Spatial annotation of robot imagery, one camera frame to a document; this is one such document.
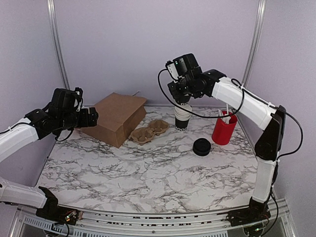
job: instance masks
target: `cup lid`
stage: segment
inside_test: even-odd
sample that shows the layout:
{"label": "cup lid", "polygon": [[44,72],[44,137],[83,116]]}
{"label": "cup lid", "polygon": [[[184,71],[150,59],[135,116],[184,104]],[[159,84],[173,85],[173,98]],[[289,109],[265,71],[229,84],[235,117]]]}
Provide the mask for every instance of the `cup lid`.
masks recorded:
{"label": "cup lid", "polygon": [[211,144],[205,138],[199,138],[193,144],[193,152],[200,157],[207,156],[210,150]]}

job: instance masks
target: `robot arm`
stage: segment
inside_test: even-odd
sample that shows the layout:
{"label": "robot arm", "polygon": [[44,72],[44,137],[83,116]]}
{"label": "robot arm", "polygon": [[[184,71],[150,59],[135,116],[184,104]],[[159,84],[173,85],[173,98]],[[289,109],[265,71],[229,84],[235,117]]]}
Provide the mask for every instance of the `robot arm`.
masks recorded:
{"label": "robot arm", "polygon": [[[44,109],[26,114],[14,126],[0,133],[0,163],[22,147],[49,134],[59,137],[61,131],[75,127],[96,126],[95,108],[82,108],[82,90],[55,89],[52,101]],[[0,177],[0,202],[16,203],[36,208],[57,205],[57,199],[43,187],[28,187]]]}
{"label": "robot arm", "polygon": [[243,86],[237,87],[225,74],[217,70],[202,72],[193,54],[186,54],[166,63],[173,81],[169,91],[179,105],[188,103],[191,97],[214,97],[250,118],[264,132],[255,145],[258,160],[257,178],[249,208],[229,213],[232,226],[263,220],[270,217],[267,202],[271,186],[277,176],[277,156],[284,132],[285,108],[278,108],[253,95]]}

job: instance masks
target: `black cable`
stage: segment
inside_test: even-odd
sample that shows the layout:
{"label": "black cable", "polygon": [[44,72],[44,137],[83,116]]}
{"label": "black cable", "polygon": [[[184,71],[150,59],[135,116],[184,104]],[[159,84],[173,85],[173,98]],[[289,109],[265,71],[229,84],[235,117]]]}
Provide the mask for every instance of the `black cable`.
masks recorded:
{"label": "black cable", "polygon": [[289,116],[291,119],[293,119],[294,122],[296,122],[296,124],[298,125],[298,127],[300,128],[300,131],[301,131],[301,141],[300,141],[300,144],[298,145],[298,147],[297,147],[294,151],[292,151],[292,152],[287,152],[287,153],[284,153],[284,154],[282,154],[282,155],[279,155],[279,156],[276,158],[276,160],[278,160],[280,157],[284,157],[284,156],[287,156],[287,155],[291,155],[291,154],[296,153],[299,149],[301,149],[301,146],[302,146],[302,144],[303,144],[303,129],[302,129],[302,126],[300,125],[300,123],[298,122],[298,120],[297,120],[294,116],[292,116],[291,114],[289,114],[288,112],[283,111],[283,110],[280,110],[280,111],[282,111],[283,113],[285,113],[287,116]]}
{"label": "black cable", "polygon": [[[199,118],[203,118],[203,119],[226,118],[226,117],[230,117],[230,116],[232,116],[232,115],[237,114],[237,113],[239,112],[239,110],[241,109],[242,105],[243,105],[243,102],[244,102],[244,99],[245,99],[245,94],[244,94],[244,89],[241,89],[241,91],[242,91],[241,103],[240,103],[238,109],[237,109],[236,111],[234,111],[232,114],[224,115],[224,116],[202,116],[202,115],[198,115],[198,114],[196,114],[196,113],[193,113],[192,111],[186,110],[186,109],[180,107],[179,105],[173,103],[173,102],[169,99],[169,97],[166,95],[166,93],[164,92],[164,90],[163,90],[163,88],[162,88],[162,86],[161,86],[161,83],[160,83],[160,74],[161,74],[163,71],[167,71],[167,69],[162,69],[162,70],[158,73],[158,84],[159,84],[159,87],[160,87],[161,92],[163,93],[163,95],[166,97],[166,99],[167,99],[172,105],[174,105],[175,107],[177,107],[177,108],[179,108],[179,109],[181,109],[181,110],[184,110],[184,111],[187,112],[187,113],[190,113],[190,114],[192,114],[192,115],[195,115],[195,116],[197,116],[197,117],[199,117]],[[239,86],[241,87],[241,83],[240,83],[237,79],[232,79],[232,82],[233,82],[233,81],[235,81],[235,83],[239,83]]]}
{"label": "black cable", "polygon": [[66,234],[66,236],[65,237],[68,237],[69,236],[69,234],[70,234],[70,228],[69,228],[69,225],[67,224],[67,222],[65,221],[65,220],[63,220],[63,219],[58,219],[57,220],[57,222],[54,224],[54,225],[60,225],[60,223],[63,223],[63,224],[65,224],[66,225],[66,227],[67,227],[67,234]]}
{"label": "black cable", "polygon": [[74,130],[72,129],[71,130],[71,132],[68,134],[68,136],[65,138],[65,139],[63,139],[63,140],[58,140],[58,137],[56,137],[55,138],[55,140],[57,141],[57,142],[64,142],[64,141],[66,141],[68,138],[70,138],[70,136],[71,136],[71,134],[74,132]]}
{"label": "black cable", "polygon": [[278,110],[278,111],[283,112],[285,115],[287,115],[287,116],[289,116],[291,119],[293,119],[294,122],[296,122],[296,124],[297,124],[298,127],[300,128],[300,132],[301,132],[301,141],[300,141],[300,144],[298,145],[298,147],[297,147],[294,151],[288,152],[288,153],[284,153],[284,154],[282,154],[282,155],[279,155],[279,156],[276,158],[276,160],[278,160],[280,157],[284,157],[284,156],[287,156],[287,155],[291,155],[291,154],[296,153],[296,152],[301,148],[301,146],[302,146],[302,144],[303,144],[303,137],[304,137],[303,129],[302,129],[302,126],[300,125],[299,121],[298,121],[293,115],[289,114],[287,111],[284,111],[284,110],[280,109],[279,107],[275,107],[275,106],[269,105],[269,103],[267,103],[266,101],[260,99],[259,97],[255,96],[255,95],[253,95],[252,93],[250,93],[250,92],[247,91],[247,90],[244,90],[244,91],[245,91],[248,95],[250,95],[252,98],[254,98],[254,99],[260,101],[261,103],[263,103],[263,104],[265,104],[265,105],[268,105],[270,108],[276,109],[276,110]]}
{"label": "black cable", "polygon": [[29,124],[29,123],[27,123],[27,122],[18,122],[18,123],[16,123],[15,125],[13,125],[10,129],[7,129],[7,130],[5,130],[5,131],[3,131],[3,132],[0,132],[0,135],[7,133],[7,132],[9,132],[10,130],[14,129],[16,126],[22,125],[22,124],[28,125],[28,126],[30,126],[30,127],[34,127],[33,125],[31,125],[31,124]]}
{"label": "black cable", "polygon": [[276,219],[275,219],[275,221],[272,223],[272,225],[270,226],[270,228],[268,228],[268,230],[267,230],[266,232],[264,232],[261,236],[265,236],[265,235],[272,229],[272,227],[273,227],[273,226],[276,224],[276,222],[277,222],[277,218],[278,218],[278,204],[277,204],[277,200],[276,200],[276,198],[275,198],[275,196],[274,196],[273,193],[271,193],[271,197],[272,197],[273,201],[274,201],[275,204],[276,204]]}

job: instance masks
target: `red pen holder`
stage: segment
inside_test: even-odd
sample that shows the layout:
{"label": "red pen holder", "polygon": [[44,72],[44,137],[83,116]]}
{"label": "red pen holder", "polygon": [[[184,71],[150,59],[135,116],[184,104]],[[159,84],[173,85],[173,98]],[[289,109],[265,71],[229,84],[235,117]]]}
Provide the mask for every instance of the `red pen holder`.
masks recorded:
{"label": "red pen holder", "polygon": [[224,123],[221,118],[218,118],[212,135],[213,142],[218,145],[227,145],[232,137],[237,121],[238,119],[236,115],[231,116],[229,124]]}

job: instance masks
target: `disposable coffee cup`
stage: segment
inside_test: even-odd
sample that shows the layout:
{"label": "disposable coffee cup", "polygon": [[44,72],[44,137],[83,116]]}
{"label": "disposable coffee cup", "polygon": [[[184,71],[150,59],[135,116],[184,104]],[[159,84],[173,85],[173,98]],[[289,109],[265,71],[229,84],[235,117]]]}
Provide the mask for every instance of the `disposable coffee cup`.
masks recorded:
{"label": "disposable coffee cup", "polygon": [[[180,105],[180,107],[188,111],[192,111],[192,107],[190,105]],[[191,114],[180,108],[175,107],[174,115],[175,115],[176,129],[179,131],[187,130],[189,120],[191,118]]]}

